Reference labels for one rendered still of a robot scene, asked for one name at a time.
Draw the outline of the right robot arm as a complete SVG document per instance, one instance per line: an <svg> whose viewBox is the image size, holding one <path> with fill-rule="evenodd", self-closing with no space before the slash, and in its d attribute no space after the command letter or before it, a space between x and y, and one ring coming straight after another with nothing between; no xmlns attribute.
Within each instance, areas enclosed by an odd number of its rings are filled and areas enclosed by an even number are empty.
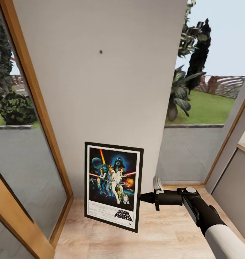
<svg viewBox="0 0 245 259"><path fill-rule="evenodd" d="M217 210L208 205L193 187L177 188L176 191L163 190L158 176L153 177L154 192L141 194L141 201L159 205L184 204L193 221L208 242L216 259L245 259L245 244L220 218Z"/></svg>

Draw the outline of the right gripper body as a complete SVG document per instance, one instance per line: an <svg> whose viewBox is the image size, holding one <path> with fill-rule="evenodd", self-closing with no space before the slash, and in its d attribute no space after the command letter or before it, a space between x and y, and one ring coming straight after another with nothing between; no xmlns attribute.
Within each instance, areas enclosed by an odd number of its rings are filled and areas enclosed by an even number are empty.
<svg viewBox="0 0 245 259"><path fill-rule="evenodd" d="M159 211L159 205L173 205L172 194L170 190L163 190L164 193L156 194L156 190L154 189L155 196L155 206L156 210Z"/></svg>

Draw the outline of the poster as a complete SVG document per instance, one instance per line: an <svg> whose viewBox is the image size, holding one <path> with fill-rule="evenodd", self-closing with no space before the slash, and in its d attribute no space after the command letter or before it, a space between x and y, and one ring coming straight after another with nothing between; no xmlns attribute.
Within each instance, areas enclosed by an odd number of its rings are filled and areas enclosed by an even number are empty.
<svg viewBox="0 0 245 259"><path fill-rule="evenodd" d="M138 232L143 155L143 148L85 142L85 217Z"/></svg>

